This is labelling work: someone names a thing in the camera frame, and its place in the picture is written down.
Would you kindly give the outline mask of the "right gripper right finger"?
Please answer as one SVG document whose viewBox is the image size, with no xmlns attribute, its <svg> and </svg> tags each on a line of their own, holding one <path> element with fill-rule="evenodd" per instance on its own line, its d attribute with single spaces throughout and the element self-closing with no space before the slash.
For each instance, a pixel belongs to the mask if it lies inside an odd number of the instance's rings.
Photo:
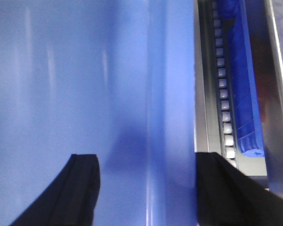
<svg viewBox="0 0 283 226">
<path fill-rule="evenodd" d="M 218 153 L 196 153 L 197 218 L 202 226 L 283 226 L 283 199 Z"/>
</svg>

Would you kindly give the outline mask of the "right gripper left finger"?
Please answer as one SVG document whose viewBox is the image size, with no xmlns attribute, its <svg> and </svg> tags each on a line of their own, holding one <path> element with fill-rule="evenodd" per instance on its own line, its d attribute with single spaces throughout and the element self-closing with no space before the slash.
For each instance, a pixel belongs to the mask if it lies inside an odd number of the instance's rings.
<svg viewBox="0 0 283 226">
<path fill-rule="evenodd" d="M 91 226 L 100 191 L 95 154 L 73 154 L 13 226 Z"/>
</svg>

